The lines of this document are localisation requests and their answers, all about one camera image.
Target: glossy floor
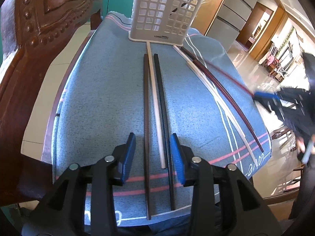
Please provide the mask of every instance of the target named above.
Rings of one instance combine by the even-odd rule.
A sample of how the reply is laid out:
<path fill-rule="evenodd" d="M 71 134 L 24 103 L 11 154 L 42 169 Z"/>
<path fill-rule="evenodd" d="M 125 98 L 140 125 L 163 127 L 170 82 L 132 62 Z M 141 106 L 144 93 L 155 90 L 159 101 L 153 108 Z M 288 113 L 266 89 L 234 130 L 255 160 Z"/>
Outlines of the glossy floor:
<path fill-rule="evenodd" d="M 238 42 L 233 43 L 228 55 L 251 91 L 274 91 L 280 88 L 279 82 L 269 77 L 268 72 Z M 274 113 L 268 113 L 260 104 L 257 104 L 257 108 L 269 133 L 281 127 L 282 122 Z M 283 190 L 298 185 L 293 180 L 300 177 L 300 172 L 293 169 L 300 167 L 301 163 L 297 160 L 296 151 L 290 151 L 294 145 L 292 135 L 272 141 L 271 159 L 253 176 L 254 186 L 262 197 L 279 195 Z"/>

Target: basket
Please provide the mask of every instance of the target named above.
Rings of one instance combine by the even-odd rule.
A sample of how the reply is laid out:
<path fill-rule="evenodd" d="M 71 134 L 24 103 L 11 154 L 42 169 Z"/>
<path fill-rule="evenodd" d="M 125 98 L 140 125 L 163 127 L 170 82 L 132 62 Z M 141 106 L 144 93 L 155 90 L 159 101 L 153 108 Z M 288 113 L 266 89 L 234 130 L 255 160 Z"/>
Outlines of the basket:
<path fill-rule="evenodd" d="M 132 41 L 182 46 L 203 0 L 133 0 Z"/>

